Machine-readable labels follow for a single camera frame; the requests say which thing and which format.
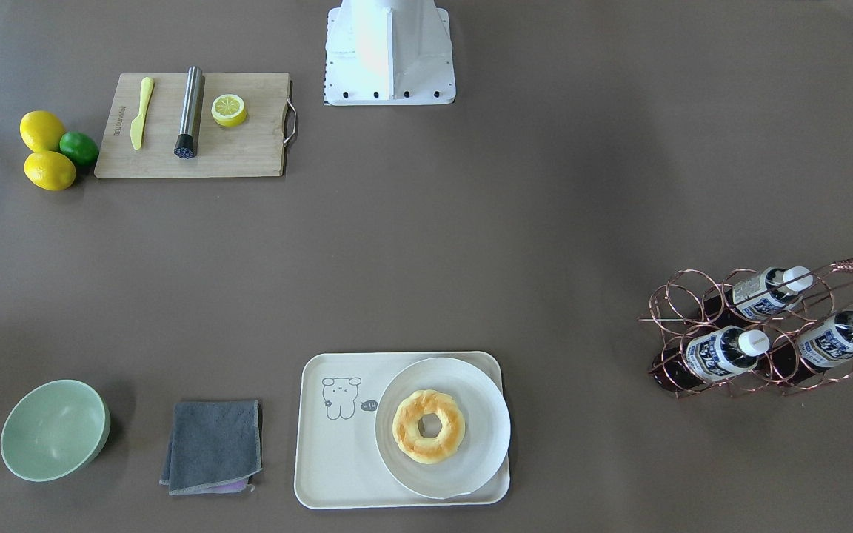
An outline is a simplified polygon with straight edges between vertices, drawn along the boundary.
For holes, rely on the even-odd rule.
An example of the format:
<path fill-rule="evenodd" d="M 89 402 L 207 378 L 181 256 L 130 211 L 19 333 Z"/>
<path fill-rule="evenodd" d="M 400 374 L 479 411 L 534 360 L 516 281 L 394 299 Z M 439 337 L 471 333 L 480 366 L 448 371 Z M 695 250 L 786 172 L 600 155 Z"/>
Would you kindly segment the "tea bottle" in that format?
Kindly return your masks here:
<path fill-rule="evenodd" d="M 793 340 L 781 341 L 756 369 L 783 386 L 801 385 L 853 360 L 853 310 L 840 310 Z"/>
<path fill-rule="evenodd" d="M 812 284 L 814 276 L 804 266 L 769 267 L 708 298 L 697 319 L 720 329 L 763 323 L 791 309 Z"/>
<path fill-rule="evenodd" d="M 751 371 L 771 346 L 763 330 L 730 325 L 664 351 L 649 374 L 668 392 L 699 392 Z"/>

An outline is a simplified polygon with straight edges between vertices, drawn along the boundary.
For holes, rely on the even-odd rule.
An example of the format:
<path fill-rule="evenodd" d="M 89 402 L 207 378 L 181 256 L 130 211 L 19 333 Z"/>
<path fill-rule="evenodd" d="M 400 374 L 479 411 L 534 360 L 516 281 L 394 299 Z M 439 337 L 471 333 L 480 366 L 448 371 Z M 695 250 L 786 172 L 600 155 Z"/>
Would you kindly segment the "beige tray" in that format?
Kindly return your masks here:
<path fill-rule="evenodd" d="M 383 392 L 403 368 L 427 358 L 457 358 L 493 378 L 502 392 L 501 367 L 482 351 L 323 353 L 304 367 L 299 398 L 294 490 L 309 509 L 491 505 L 510 486 L 508 455 L 477 492 L 431 500 L 390 476 L 375 442 Z"/>

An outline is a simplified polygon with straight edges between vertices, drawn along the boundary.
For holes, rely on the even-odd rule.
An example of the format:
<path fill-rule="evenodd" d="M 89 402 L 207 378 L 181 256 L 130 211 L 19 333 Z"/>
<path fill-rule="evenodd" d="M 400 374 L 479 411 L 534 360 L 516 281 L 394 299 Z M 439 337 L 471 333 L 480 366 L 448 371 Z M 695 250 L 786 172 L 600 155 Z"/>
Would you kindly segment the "white plate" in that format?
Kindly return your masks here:
<path fill-rule="evenodd" d="M 444 462 L 417 463 L 400 452 L 392 438 L 394 412 L 416 390 L 446 392 L 464 413 L 464 441 Z M 375 442 L 390 476 L 431 500 L 477 492 L 501 468 L 510 439 L 511 419 L 501 389 L 483 370 L 457 358 L 427 358 L 403 368 L 383 392 L 375 418 Z"/>

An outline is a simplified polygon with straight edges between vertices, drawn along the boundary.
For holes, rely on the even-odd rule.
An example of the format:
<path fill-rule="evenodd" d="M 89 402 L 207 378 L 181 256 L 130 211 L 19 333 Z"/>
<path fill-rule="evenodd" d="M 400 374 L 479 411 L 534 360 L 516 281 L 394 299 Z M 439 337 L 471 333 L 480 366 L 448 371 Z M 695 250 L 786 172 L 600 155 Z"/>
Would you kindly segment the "donut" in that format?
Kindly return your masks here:
<path fill-rule="evenodd" d="M 452 395 L 416 390 L 400 402 L 390 429 L 400 452 L 417 463 L 433 465 L 459 452 L 466 424 Z"/>

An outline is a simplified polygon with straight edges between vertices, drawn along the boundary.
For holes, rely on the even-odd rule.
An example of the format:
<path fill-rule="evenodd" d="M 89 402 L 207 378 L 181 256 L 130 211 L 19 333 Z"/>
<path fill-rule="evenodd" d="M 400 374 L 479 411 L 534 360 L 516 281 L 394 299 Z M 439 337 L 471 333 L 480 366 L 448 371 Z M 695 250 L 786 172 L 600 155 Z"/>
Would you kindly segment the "wooden cutting board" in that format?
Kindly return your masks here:
<path fill-rule="evenodd" d="M 187 72 L 152 73 L 141 148 L 132 148 L 131 124 L 138 115 L 143 73 L 122 73 L 94 168 L 102 179 L 280 178 L 285 170 L 287 128 L 297 124 L 288 102 L 287 72 L 206 72 L 200 110 L 193 125 L 194 156 L 175 155 Z M 247 108 L 243 124 L 226 128 L 211 117 L 214 98 L 239 95 Z"/>

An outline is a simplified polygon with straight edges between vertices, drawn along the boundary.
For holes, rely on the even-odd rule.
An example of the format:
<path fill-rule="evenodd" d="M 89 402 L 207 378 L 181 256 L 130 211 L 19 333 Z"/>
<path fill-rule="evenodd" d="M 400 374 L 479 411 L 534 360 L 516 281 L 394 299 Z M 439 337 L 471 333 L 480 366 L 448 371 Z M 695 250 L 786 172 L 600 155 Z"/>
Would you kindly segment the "half lemon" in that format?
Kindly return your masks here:
<path fill-rule="evenodd" d="M 223 94 L 214 98 L 210 106 L 210 114 L 217 125 L 226 128 L 239 126 L 248 117 L 246 102 L 235 94 Z"/>

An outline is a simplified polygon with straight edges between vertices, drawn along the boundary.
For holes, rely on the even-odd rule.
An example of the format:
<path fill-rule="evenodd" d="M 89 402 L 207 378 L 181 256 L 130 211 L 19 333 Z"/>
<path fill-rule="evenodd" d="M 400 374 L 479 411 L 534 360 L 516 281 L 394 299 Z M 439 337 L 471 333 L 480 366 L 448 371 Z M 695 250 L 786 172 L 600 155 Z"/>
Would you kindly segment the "steel muddler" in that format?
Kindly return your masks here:
<path fill-rule="evenodd" d="M 191 159 L 197 153 L 197 136 L 202 112 L 204 75 L 200 67 L 193 65 L 187 71 L 185 97 L 173 154 L 180 159 Z"/>

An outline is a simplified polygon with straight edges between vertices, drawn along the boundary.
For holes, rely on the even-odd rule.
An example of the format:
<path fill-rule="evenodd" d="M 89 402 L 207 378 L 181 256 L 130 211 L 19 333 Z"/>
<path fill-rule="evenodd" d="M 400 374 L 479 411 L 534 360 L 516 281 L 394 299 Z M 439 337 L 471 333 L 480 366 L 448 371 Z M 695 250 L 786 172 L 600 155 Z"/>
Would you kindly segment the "grey folded cloth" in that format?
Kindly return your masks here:
<path fill-rule="evenodd" d="M 159 485 L 170 496 L 243 492 L 263 470 L 260 414 L 256 399 L 176 403 Z"/>

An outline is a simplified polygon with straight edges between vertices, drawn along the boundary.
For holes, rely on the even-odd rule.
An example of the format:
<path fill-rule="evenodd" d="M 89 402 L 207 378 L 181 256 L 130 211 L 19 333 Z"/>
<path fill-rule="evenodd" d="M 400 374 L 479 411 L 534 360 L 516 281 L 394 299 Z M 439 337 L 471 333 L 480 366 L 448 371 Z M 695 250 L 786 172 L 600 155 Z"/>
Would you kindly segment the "yellow plastic knife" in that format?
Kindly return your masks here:
<path fill-rule="evenodd" d="M 145 76 L 140 81 L 139 100 L 138 100 L 138 115 L 133 118 L 130 124 L 130 141 L 132 148 L 140 150 L 144 138 L 144 126 L 149 110 L 150 101 L 155 89 L 155 80 L 152 77 Z"/>

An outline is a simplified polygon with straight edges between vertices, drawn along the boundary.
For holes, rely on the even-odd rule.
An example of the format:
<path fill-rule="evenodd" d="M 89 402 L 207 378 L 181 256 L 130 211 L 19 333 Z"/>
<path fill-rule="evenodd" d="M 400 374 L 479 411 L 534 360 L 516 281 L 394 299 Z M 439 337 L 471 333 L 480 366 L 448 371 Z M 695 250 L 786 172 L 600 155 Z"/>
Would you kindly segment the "green lime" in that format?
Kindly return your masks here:
<path fill-rule="evenodd" d="M 58 151 L 78 167 L 91 167 L 97 162 L 99 147 L 90 136 L 79 131 L 64 133 L 58 140 Z"/>

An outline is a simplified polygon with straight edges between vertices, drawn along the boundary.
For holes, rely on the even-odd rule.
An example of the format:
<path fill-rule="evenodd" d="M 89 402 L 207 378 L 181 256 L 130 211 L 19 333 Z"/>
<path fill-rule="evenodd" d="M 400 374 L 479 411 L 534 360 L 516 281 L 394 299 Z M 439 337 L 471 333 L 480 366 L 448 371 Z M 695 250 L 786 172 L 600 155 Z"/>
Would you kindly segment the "whole lemon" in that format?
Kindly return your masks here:
<path fill-rule="evenodd" d="M 47 191 L 62 191 L 77 178 L 76 166 L 60 152 L 33 152 L 24 162 L 24 173 L 34 185 Z"/>
<path fill-rule="evenodd" d="M 21 118 L 19 131 L 31 152 L 48 152 L 60 150 L 60 141 L 67 128 L 50 111 L 34 110 Z"/>

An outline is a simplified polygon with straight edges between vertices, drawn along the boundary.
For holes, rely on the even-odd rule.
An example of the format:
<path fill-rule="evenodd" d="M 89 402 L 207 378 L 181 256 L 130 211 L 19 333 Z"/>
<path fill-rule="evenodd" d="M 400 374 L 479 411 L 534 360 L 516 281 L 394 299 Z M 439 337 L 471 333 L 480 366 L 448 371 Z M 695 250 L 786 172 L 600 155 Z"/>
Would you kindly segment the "green bowl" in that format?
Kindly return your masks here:
<path fill-rule="evenodd" d="M 1 456 L 24 481 L 56 481 L 98 456 L 110 425 L 108 405 L 91 385 L 58 379 L 28 392 L 11 409 L 1 433 Z"/>

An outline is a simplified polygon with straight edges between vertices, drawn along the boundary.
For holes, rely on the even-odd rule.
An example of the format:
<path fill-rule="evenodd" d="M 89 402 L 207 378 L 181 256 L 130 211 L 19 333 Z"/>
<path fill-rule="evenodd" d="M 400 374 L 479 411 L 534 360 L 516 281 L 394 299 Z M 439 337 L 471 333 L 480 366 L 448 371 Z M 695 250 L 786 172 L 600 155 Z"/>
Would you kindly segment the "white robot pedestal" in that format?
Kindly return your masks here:
<path fill-rule="evenodd" d="M 433 1 L 343 1 L 328 11 L 328 106 L 452 104 L 457 95 L 448 11 Z"/>

